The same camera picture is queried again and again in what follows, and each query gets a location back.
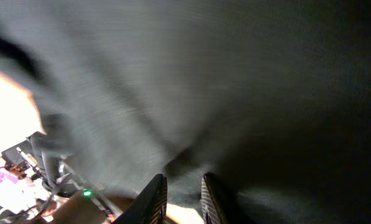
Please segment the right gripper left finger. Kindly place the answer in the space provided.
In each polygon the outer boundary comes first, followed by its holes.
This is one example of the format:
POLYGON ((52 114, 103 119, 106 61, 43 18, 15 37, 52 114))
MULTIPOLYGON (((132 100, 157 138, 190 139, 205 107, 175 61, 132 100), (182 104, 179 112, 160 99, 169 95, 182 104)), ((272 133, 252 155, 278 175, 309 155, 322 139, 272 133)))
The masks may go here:
POLYGON ((166 208, 167 179, 157 174, 113 224, 165 224, 166 208))

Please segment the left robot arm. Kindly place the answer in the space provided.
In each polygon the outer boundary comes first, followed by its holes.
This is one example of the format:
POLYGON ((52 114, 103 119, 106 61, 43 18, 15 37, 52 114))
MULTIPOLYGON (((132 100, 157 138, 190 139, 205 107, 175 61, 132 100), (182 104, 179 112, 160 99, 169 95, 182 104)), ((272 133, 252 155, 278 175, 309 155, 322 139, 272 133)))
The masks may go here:
POLYGON ((52 223, 113 223, 118 217, 117 208, 110 203, 96 187, 80 180, 74 171, 61 171, 67 156, 57 153, 65 149, 52 135, 35 132, 27 140, 32 146, 34 158, 42 178, 50 190, 46 201, 36 203, 38 214, 30 220, 21 213, 12 218, 15 223, 46 223, 46 216, 53 217, 52 223))

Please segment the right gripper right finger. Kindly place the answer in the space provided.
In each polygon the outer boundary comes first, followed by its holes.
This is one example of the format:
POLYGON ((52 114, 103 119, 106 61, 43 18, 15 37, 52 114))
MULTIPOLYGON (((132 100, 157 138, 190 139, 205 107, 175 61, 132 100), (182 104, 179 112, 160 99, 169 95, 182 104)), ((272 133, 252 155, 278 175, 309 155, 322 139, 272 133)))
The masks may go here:
POLYGON ((202 178, 200 203, 206 224, 254 224, 236 203, 234 194, 211 172, 202 178))

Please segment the black t-shirt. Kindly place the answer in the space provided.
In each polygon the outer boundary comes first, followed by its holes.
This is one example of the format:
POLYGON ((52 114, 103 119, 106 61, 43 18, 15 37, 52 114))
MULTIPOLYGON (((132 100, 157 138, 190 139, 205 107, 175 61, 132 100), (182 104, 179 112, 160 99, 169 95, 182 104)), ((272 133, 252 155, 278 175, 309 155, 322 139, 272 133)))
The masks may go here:
POLYGON ((371 223, 371 1, 0 1, 44 152, 110 192, 211 172, 257 223, 371 223))

